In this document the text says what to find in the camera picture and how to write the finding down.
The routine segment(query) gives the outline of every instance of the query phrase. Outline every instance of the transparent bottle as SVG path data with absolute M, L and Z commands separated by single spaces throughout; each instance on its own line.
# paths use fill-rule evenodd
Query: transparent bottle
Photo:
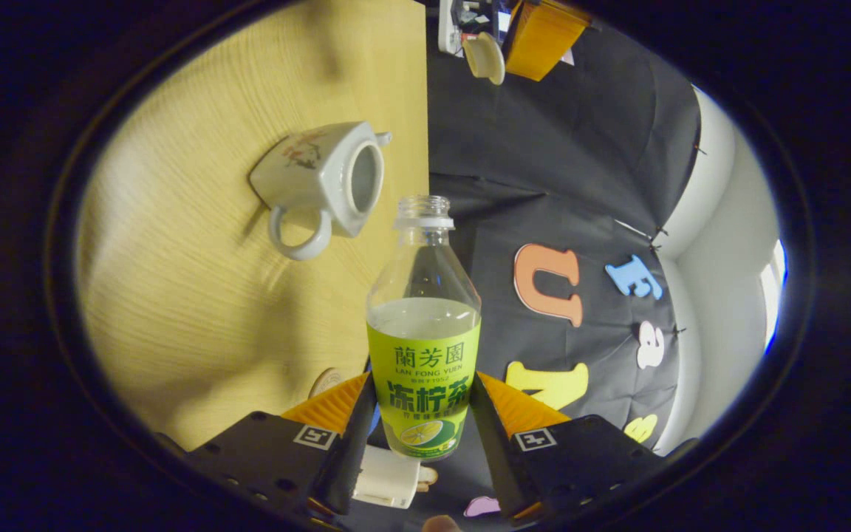
M 449 201 L 399 202 L 399 245 L 367 297 L 369 357 L 389 448 L 430 462 L 462 439 L 482 300 L 448 244 Z

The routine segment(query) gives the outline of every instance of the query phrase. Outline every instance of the finger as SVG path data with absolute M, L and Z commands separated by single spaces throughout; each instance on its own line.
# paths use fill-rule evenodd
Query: finger
M 447 515 L 436 515 L 426 519 L 423 532 L 462 532 L 462 529 Z

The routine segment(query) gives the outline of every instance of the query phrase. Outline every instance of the orange box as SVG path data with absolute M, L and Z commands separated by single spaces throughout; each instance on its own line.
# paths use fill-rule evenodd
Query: orange box
M 593 21 L 585 11 L 559 0 L 541 0 L 536 6 L 519 0 L 513 13 L 504 67 L 507 73 L 534 81 L 553 70 Z

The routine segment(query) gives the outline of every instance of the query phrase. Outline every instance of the yellow-green label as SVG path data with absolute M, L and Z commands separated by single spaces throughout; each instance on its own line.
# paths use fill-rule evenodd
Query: yellow-green label
M 439 458 L 458 447 L 480 329 L 479 323 L 457 336 L 411 340 L 367 324 L 376 400 L 393 451 Z

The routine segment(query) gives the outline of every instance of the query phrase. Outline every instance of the black fabric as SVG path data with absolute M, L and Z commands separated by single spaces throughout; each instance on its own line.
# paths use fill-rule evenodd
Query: black fabric
M 433 175 L 431 186 L 434 193 L 452 201 L 451 214 L 459 227 L 453 232 L 452 247 L 482 296 L 479 371 L 504 380 L 511 361 L 538 371 L 570 371 L 584 363 L 590 373 L 587 393 L 563 412 L 570 417 L 599 414 L 617 427 L 656 414 L 658 425 L 644 442 L 652 447 L 671 410 L 678 346 L 665 276 L 644 236 L 574 199 L 531 195 L 523 189 L 509 197 L 506 185 L 462 177 Z M 546 272 L 538 272 L 534 282 L 548 296 L 566 299 L 577 293 L 584 304 L 580 327 L 535 313 L 517 296 L 514 256 L 529 243 L 576 255 L 577 286 Z M 624 296 L 607 275 L 607 264 L 627 263 L 632 255 L 639 256 L 662 286 L 662 299 Z M 638 326 L 645 320 L 664 331 L 666 354 L 660 366 L 639 369 Z
M 428 28 L 435 35 L 436 26 Z M 591 205 L 648 235 L 665 225 L 694 166 L 691 85 L 601 24 L 539 82 L 474 78 L 428 39 L 429 169 Z

